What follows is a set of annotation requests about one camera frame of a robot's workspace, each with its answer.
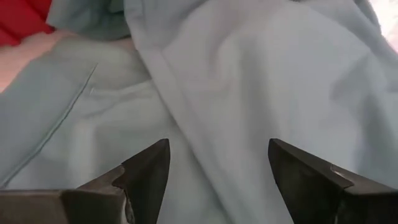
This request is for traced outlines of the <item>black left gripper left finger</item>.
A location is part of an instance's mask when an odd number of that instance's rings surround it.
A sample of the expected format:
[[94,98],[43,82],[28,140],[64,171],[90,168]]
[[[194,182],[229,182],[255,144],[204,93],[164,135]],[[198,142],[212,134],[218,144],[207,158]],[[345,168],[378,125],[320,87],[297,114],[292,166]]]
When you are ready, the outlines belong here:
[[121,165],[81,185],[92,191],[80,223],[156,224],[170,169],[170,143],[160,139]]

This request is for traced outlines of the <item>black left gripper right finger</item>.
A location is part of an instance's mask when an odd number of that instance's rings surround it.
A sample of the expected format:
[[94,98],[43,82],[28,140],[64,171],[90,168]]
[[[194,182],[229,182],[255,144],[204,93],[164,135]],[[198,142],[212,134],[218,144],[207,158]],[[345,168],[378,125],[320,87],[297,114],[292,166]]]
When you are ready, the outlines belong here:
[[397,190],[280,139],[270,139],[272,173],[294,223],[397,224]]

